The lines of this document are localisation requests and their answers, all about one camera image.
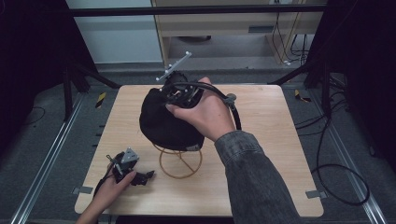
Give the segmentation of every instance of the hand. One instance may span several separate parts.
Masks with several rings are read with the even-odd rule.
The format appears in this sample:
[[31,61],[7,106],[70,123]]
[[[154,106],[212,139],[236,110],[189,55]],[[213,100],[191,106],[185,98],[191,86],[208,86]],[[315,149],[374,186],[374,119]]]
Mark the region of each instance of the hand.
[[[208,77],[199,81],[210,84]],[[176,105],[166,105],[166,108],[176,118],[186,120],[214,142],[224,134],[235,131],[230,109],[212,91],[204,91],[200,102],[194,108],[184,109]]]
[[96,192],[95,197],[91,201],[90,205],[78,218],[78,224],[84,223],[95,223],[97,218],[116,201],[116,199],[122,194],[122,192],[130,185],[134,179],[136,172],[133,171],[126,175],[120,183],[117,184],[116,178],[112,173],[107,176],[107,179]]

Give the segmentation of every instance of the white wall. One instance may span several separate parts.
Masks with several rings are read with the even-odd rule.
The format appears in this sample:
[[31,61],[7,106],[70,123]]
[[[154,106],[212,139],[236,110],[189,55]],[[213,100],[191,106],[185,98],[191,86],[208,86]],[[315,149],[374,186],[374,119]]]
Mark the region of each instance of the white wall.
[[[151,7],[149,0],[66,0],[70,8]],[[75,17],[95,63],[163,61],[153,16]]]

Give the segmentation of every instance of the right hand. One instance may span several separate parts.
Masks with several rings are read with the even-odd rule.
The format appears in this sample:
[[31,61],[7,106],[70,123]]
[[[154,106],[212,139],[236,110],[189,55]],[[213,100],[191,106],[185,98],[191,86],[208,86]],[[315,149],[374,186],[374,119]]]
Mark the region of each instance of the right hand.
[[[210,84],[208,77],[199,80]],[[230,109],[212,91],[205,90],[198,105],[194,108],[181,108],[166,105],[166,108],[178,119],[184,119],[198,132],[216,142],[226,133],[235,131]]]

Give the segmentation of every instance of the black metal pole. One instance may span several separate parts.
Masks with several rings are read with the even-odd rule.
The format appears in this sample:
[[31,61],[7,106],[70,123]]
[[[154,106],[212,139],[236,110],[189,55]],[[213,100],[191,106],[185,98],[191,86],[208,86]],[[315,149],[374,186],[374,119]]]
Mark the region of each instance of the black metal pole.
[[79,8],[69,10],[44,11],[43,13],[71,15],[73,17],[180,15],[180,14],[221,14],[221,13],[268,13],[268,12],[319,12],[329,7],[326,4],[300,5],[237,5],[237,6],[197,6],[197,7],[118,7]]

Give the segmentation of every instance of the gray sleeve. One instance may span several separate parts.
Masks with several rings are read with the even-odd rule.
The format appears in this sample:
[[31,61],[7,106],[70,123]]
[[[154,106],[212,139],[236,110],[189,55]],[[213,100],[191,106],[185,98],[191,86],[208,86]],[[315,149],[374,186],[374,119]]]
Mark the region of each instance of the gray sleeve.
[[254,135],[227,133],[215,147],[225,166],[234,223],[302,223],[285,182]]

